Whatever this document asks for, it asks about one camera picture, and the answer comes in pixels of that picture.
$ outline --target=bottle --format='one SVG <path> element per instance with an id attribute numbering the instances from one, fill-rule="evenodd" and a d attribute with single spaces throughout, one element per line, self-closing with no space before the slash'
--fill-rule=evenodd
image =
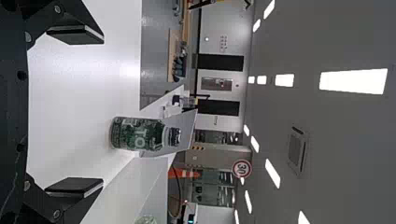
<path id="1" fill-rule="evenodd" d="M 166 127 L 160 119 L 116 117 L 110 129 L 114 148 L 159 151 L 163 147 L 177 147 L 181 130 Z"/>

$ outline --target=white countertop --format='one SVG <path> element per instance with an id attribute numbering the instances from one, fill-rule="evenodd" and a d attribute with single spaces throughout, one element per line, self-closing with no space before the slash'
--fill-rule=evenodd
<path id="1" fill-rule="evenodd" d="M 104 45 L 67 46 L 44 35 L 28 52 L 27 172 L 42 188 L 69 176 L 103 178 L 105 189 L 83 223 L 133 223 L 157 181 L 167 183 L 168 170 L 165 159 L 137 159 L 138 152 L 112 149 L 108 141 L 114 117 L 148 116 L 139 111 L 142 4 L 84 3 L 105 33 Z M 166 191 L 161 196 L 165 216 Z"/>

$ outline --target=white wall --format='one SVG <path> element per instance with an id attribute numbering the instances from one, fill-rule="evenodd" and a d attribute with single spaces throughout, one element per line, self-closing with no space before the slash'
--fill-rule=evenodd
<path id="1" fill-rule="evenodd" d="M 256 1 L 256 19 L 269 2 Z M 394 223 L 396 74 L 390 73 L 383 96 L 318 90 L 320 71 L 396 62 L 394 8 L 394 1 L 276 0 L 262 22 L 253 38 L 251 74 L 293 72 L 296 87 L 248 89 L 247 123 L 261 153 L 246 186 L 260 223 L 297 223 L 301 209 L 313 224 Z M 301 179 L 286 161 L 292 122 L 311 133 Z M 263 169 L 265 158 L 281 175 L 280 190 Z"/>
<path id="2" fill-rule="evenodd" d="M 215 116 L 198 115 L 196 128 L 223 132 L 242 132 L 242 123 L 245 113 L 247 90 L 247 76 L 250 55 L 251 23 L 253 8 L 244 11 L 245 2 L 228 0 L 203 8 L 200 53 L 243 55 L 245 64 L 243 72 L 215 71 L 200 69 L 198 72 L 198 93 L 210 94 L 211 100 L 241 102 L 239 117 L 218 116 L 215 125 Z M 228 36 L 228 48 L 221 52 L 219 48 L 220 37 Z M 232 91 L 205 91 L 201 88 L 202 77 L 222 77 L 233 80 Z"/>
<path id="3" fill-rule="evenodd" d="M 233 224 L 233 208 L 198 206 L 199 224 Z"/>

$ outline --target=red circle sign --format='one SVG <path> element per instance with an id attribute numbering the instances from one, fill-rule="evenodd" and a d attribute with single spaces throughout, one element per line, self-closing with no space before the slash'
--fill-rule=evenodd
<path id="1" fill-rule="evenodd" d="M 237 178 L 248 178 L 251 175 L 253 167 L 249 161 L 240 160 L 233 164 L 233 175 Z"/>

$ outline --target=light fixture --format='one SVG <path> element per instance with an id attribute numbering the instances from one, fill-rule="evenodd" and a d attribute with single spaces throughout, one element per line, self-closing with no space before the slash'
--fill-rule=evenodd
<path id="1" fill-rule="evenodd" d="M 238 216 L 238 210 L 235 209 L 235 212 L 233 212 L 235 215 L 235 224 L 239 224 L 239 216 Z"/>
<path id="2" fill-rule="evenodd" d="M 274 10 L 274 8 L 275 8 L 275 0 L 272 0 L 272 2 L 264 10 L 264 19 L 265 20 L 270 16 L 270 14 Z"/>
<path id="3" fill-rule="evenodd" d="M 267 76 L 258 76 L 257 77 L 257 84 L 259 84 L 259 85 L 267 84 Z"/>
<path id="4" fill-rule="evenodd" d="M 300 215 L 298 216 L 298 224 L 310 224 L 303 211 L 300 211 Z"/>
<path id="5" fill-rule="evenodd" d="M 255 77 L 248 77 L 248 79 L 247 79 L 247 82 L 248 82 L 249 84 L 254 84 L 255 81 L 256 81 L 256 78 L 255 78 Z"/>
<path id="6" fill-rule="evenodd" d="M 259 145 L 259 143 L 257 142 L 256 138 L 254 138 L 254 136 L 251 136 L 250 143 L 251 143 L 251 145 L 253 146 L 254 150 L 255 150 L 257 153 L 259 153 L 260 145 Z"/>
<path id="7" fill-rule="evenodd" d="M 262 25 L 262 20 L 258 19 L 253 25 L 253 33 L 256 33 L 256 31 L 260 28 L 261 25 Z"/>
<path id="8" fill-rule="evenodd" d="M 276 75 L 275 85 L 281 87 L 293 87 L 294 74 Z"/>
<path id="9" fill-rule="evenodd" d="M 233 190 L 233 203 L 235 203 L 236 199 L 235 199 L 235 190 Z"/>
<path id="10" fill-rule="evenodd" d="M 250 196 L 248 195 L 248 191 L 245 190 L 245 200 L 247 201 L 247 210 L 251 214 L 253 210 L 253 206 L 251 205 Z"/>
<path id="11" fill-rule="evenodd" d="M 388 69 L 323 72 L 319 88 L 323 91 L 346 91 L 384 94 Z"/>
<path id="12" fill-rule="evenodd" d="M 244 125 L 244 132 L 247 136 L 250 136 L 250 129 L 248 128 L 248 126 L 246 124 Z"/>
<path id="13" fill-rule="evenodd" d="M 280 176 L 277 173 L 276 169 L 274 168 L 273 164 L 268 159 L 265 161 L 265 169 L 267 170 L 271 179 L 274 181 L 275 186 L 279 189 L 280 188 Z"/>

